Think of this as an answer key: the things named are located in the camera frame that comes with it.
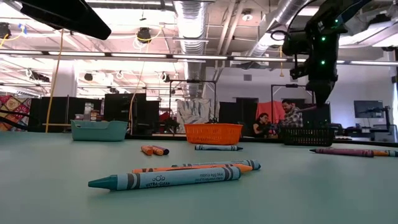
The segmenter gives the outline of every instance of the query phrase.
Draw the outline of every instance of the crayon tip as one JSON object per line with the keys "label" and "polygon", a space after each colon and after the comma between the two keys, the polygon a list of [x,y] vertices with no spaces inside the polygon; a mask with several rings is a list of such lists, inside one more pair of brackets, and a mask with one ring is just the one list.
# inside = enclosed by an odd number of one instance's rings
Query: crayon tip
{"label": "crayon tip", "polygon": [[100,178],[88,182],[89,187],[116,190],[118,184],[117,175],[111,175],[109,177]]}

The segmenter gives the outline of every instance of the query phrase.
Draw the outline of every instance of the computer screen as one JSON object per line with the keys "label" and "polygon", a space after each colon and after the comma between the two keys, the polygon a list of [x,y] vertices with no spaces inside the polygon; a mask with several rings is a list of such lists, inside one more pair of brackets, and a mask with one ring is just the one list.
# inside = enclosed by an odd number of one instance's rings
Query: computer screen
{"label": "computer screen", "polygon": [[381,109],[383,109],[381,100],[354,101],[355,118],[384,118],[384,112]]}

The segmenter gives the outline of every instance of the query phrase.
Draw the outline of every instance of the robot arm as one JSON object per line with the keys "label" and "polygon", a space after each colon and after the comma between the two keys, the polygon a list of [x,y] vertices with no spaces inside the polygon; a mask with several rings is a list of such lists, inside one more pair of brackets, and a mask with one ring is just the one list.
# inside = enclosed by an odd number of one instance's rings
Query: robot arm
{"label": "robot arm", "polygon": [[336,61],[340,34],[347,32],[344,23],[371,0],[326,0],[307,22],[305,29],[285,36],[282,51],[286,55],[308,55],[304,64],[295,63],[290,76],[308,75],[306,89],[314,91],[317,106],[323,106],[337,82]]}

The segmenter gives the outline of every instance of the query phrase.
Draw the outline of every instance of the table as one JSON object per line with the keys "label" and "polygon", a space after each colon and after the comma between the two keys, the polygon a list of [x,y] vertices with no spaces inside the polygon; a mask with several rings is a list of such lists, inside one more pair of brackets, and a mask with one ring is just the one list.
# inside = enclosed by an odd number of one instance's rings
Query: table
{"label": "table", "polygon": [[[145,156],[139,148],[146,144],[168,147],[170,154]],[[0,133],[0,223],[374,224],[398,219],[398,158],[239,145],[243,151],[194,151],[185,141],[73,142],[70,134]],[[257,159],[262,167],[229,182],[123,192],[87,187],[89,180],[134,168],[233,159]]]}

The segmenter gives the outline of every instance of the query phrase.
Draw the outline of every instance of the cable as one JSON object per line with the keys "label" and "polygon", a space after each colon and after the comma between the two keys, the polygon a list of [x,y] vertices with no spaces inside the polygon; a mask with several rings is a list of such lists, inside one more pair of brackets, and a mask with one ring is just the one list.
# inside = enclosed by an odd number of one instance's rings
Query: cable
{"label": "cable", "polygon": [[51,104],[52,104],[52,98],[54,96],[55,84],[57,83],[58,69],[60,68],[62,48],[63,48],[63,29],[61,31],[60,51],[58,53],[57,67],[55,69],[55,74],[54,74],[53,82],[52,82],[52,86],[51,86],[50,102],[49,102],[49,108],[47,110],[47,119],[45,121],[45,132],[46,133],[49,132],[49,121],[50,121]]}
{"label": "cable", "polygon": [[20,38],[22,35],[23,35],[23,33],[24,33],[24,29],[25,29],[25,27],[24,26],[21,26],[21,32],[19,33],[19,35],[18,36],[16,36],[16,37],[14,37],[14,38],[11,38],[11,39],[7,39],[7,37],[9,36],[9,34],[6,34],[6,36],[2,39],[2,41],[1,41],[1,44],[0,44],[0,47],[2,47],[2,45],[4,44],[4,41],[12,41],[12,40],[16,40],[16,39],[18,39],[18,38]]}
{"label": "cable", "polygon": [[[147,44],[146,53],[148,53],[148,50],[149,50],[149,43]],[[138,78],[137,86],[136,86],[136,89],[135,89],[134,94],[132,95],[132,98],[130,101],[130,110],[129,110],[130,135],[132,135],[132,125],[133,125],[133,123],[132,123],[132,102],[134,101],[134,97],[136,97],[138,86],[139,86],[139,83],[141,82],[142,73],[144,72],[144,65],[145,65],[145,61],[144,61],[144,63],[142,63],[141,73]]]}
{"label": "cable", "polygon": [[6,34],[6,36],[5,36],[5,37],[3,38],[3,40],[1,41],[0,47],[2,47],[2,45],[4,44],[4,41],[6,41],[7,37],[8,37],[8,34]]}

